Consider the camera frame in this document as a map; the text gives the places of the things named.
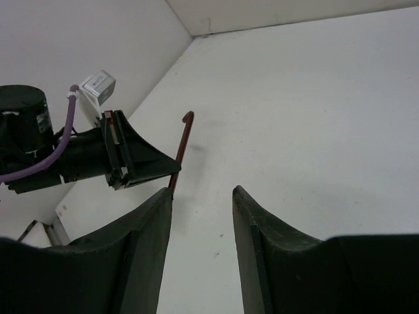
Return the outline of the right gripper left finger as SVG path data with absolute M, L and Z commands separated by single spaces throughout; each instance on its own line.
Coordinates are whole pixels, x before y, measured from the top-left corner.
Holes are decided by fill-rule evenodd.
M 170 238 L 173 192 L 67 245 L 1 239 L 2 313 L 155 313 Z

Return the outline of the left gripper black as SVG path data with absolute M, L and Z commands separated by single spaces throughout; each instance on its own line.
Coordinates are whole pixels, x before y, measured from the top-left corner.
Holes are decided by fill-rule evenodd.
M 7 181 L 17 194 L 105 176 L 115 190 L 134 187 L 179 173 L 181 164 L 142 138 L 129 124 L 122 111 L 106 111 L 97 128 L 72 135 L 58 159 L 34 174 Z M 37 119 L 29 120 L 24 134 L 24 120 L 6 116 L 6 169 L 27 169 L 53 153 L 63 131 L 53 133 L 49 113 L 41 114 L 46 130 L 40 133 Z

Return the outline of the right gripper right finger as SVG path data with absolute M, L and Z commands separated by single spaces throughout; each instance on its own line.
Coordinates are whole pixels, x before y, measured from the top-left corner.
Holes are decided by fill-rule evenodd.
M 241 186 L 232 216 L 246 313 L 417 313 L 418 236 L 325 241 L 288 225 Z

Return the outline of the copper hex key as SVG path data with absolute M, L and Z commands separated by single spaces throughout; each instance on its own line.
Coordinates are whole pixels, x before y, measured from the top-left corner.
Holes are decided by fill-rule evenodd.
M 186 115 L 182 118 L 182 121 L 185 124 L 185 127 L 183 130 L 183 134 L 182 134 L 179 148 L 177 151 L 177 156 L 175 159 L 179 165 L 181 165 L 183 162 L 187 143 L 189 140 L 189 136 L 191 134 L 192 124 L 194 122 L 194 112 L 193 111 L 187 112 Z M 168 187 L 171 188 L 173 191 L 175 191 L 178 177 L 179 177 L 179 172 L 172 174 L 172 176 L 170 177 Z

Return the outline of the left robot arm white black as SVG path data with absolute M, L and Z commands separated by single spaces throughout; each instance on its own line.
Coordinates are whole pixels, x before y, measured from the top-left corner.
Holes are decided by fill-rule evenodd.
M 33 86 L 1 87 L 1 176 L 27 169 L 49 157 L 64 138 L 54 132 L 45 93 Z M 70 131 L 58 159 L 21 179 L 3 179 L 9 190 L 34 190 L 104 176 L 115 190 L 178 173 L 181 164 L 146 142 L 120 110 L 105 111 L 98 125 Z

